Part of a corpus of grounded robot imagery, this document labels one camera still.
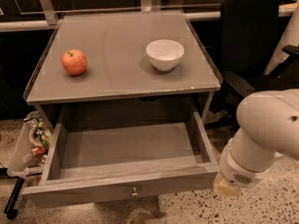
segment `red apple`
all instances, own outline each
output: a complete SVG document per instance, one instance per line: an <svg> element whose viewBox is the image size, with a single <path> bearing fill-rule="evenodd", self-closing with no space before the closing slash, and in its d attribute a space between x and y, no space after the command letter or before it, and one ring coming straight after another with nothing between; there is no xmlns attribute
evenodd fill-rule
<svg viewBox="0 0 299 224"><path fill-rule="evenodd" d="M71 49L63 54L62 65L68 74L79 76L87 69L87 59L82 51Z"/></svg>

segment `black office chair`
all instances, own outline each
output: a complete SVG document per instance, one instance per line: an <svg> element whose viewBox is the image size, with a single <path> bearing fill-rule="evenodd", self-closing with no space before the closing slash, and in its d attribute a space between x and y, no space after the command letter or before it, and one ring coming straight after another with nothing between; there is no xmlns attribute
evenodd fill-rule
<svg viewBox="0 0 299 224"><path fill-rule="evenodd" d="M271 74L263 75L277 43L279 0L225 0L221 4L221 61L217 64L223 83L210 105L210 111L226 114L206 129L233 125L242 99L256 91L290 89L279 79L299 57L299 48L286 46L290 54Z"/></svg>

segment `terrazzo floor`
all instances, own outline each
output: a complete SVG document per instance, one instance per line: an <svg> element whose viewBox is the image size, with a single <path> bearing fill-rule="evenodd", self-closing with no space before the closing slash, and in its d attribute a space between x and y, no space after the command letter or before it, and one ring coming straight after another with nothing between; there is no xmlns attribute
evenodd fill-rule
<svg viewBox="0 0 299 224"><path fill-rule="evenodd" d="M0 162L8 165L22 120L0 120ZM217 159L230 131L208 132ZM0 207L4 211L15 178L0 177ZM103 224L299 224L299 161L283 158L256 188L238 197L216 196L212 189L165 194L142 199L88 203L40 209L22 195L15 206L18 215L0 223L103 223Z"/></svg>

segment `drawer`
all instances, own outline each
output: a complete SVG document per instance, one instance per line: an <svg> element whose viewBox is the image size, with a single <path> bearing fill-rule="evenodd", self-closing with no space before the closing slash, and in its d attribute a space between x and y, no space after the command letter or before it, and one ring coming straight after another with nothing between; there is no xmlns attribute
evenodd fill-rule
<svg viewBox="0 0 299 224"><path fill-rule="evenodd" d="M190 96L63 105L38 186L41 207L211 188L219 166Z"/></svg>

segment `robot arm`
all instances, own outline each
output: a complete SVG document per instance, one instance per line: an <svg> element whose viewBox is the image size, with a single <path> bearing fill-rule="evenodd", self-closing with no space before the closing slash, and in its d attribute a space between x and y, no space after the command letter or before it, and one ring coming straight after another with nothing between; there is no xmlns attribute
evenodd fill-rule
<svg viewBox="0 0 299 224"><path fill-rule="evenodd" d="M256 186L283 155L299 160L299 90L253 93L236 116L240 129L221 153L214 181L224 196Z"/></svg>

